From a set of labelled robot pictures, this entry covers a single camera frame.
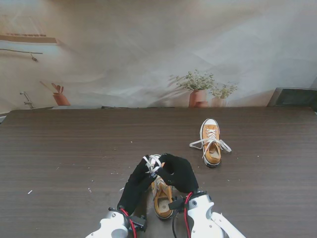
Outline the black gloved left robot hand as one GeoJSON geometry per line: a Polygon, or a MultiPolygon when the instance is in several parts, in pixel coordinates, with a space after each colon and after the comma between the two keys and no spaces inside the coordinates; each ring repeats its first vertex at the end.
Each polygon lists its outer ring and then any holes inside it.
{"type": "Polygon", "coordinates": [[[155,181],[157,175],[152,176],[147,166],[147,162],[150,161],[149,155],[144,156],[130,175],[117,205],[118,210],[123,209],[131,215],[137,208],[143,194],[155,181]]]}

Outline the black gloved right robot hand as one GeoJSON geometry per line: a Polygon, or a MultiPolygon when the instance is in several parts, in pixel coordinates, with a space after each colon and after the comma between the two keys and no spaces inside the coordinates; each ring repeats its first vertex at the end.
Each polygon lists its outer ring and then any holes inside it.
{"type": "Polygon", "coordinates": [[[179,192],[186,194],[198,191],[199,185],[188,160],[171,154],[162,154],[159,160],[164,165],[156,174],[167,185],[174,186],[179,192]]]}

